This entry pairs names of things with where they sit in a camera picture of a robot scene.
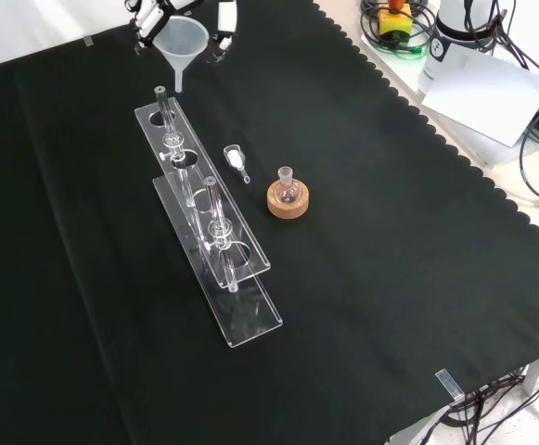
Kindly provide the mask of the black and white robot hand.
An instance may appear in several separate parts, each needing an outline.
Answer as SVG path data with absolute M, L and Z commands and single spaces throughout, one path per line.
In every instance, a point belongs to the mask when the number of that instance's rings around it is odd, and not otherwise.
M 135 36 L 135 48 L 153 46 L 154 38 L 172 16 L 190 16 L 204 1 L 125 1 L 124 6 L 134 16 L 129 25 Z M 217 31 L 212 34 L 204 51 L 208 63 L 219 63 L 225 59 L 237 33 L 237 1 L 217 1 Z

